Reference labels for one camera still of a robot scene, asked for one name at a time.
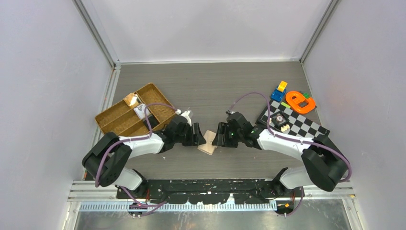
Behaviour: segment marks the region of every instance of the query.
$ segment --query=wooden block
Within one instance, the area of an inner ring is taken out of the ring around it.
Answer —
[[[209,155],[212,155],[214,150],[217,148],[217,146],[212,145],[212,142],[215,138],[215,133],[210,130],[207,130],[206,133],[203,135],[203,137],[206,140],[206,144],[199,145],[197,149]]]

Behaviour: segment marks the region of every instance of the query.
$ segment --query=green toy piece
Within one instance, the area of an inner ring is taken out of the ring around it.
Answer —
[[[309,97],[310,97],[310,95],[308,94],[308,93],[302,93],[302,95],[306,98],[306,99],[308,99]]]
[[[288,105],[288,104],[286,104],[285,102],[281,102],[281,105],[285,106],[285,107],[286,107],[286,108],[288,108],[288,109],[290,109],[290,108],[291,108],[291,106],[290,106],[290,105]]]

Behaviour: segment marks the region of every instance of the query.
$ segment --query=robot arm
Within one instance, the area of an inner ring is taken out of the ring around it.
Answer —
[[[162,153],[173,148],[175,143],[183,146],[197,146],[205,144],[199,123],[191,121],[191,111],[175,115],[170,123],[162,130],[151,136],[118,137],[110,132],[105,134],[99,142],[83,158],[82,165],[93,177],[96,177],[98,167],[107,149],[118,141],[125,141],[112,149],[100,172],[99,183],[102,187],[115,184],[130,190],[140,189],[145,178],[135,170],[125,167],[128,159],[149,153]]]
[[[228,111],[227,114],[227,123],[219,123],[213,145],[236,148],[238,142],[243,142],[247,147],[277,151],[303,162],[304,166],[282,169],[273,179],[273,190],[277,194],[283,195],[296,187],[313,184],[331,192],[347,171],[345,162],[334,154],[308,144],[316,142],[341,154],[326,135],[300,138],[278,133],[275,136],[265,128],[252,126],[239,112]]]

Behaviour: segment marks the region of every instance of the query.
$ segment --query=blue toy block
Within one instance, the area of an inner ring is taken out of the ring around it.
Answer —
[[[278,91],[278,87],[276,87],[276,89],[271,94],[271,98],[277,102],[281,102],[282,98],[285,94],[286,94],[286,89],[283,92],[280,92],[280,91]]]

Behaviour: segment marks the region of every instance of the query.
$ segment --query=yellow toy block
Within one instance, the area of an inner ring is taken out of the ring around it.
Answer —
[[[288,85],[287,82],[281,81],[281,83],[278,86],[278,91],[283,92],[287,85]]]

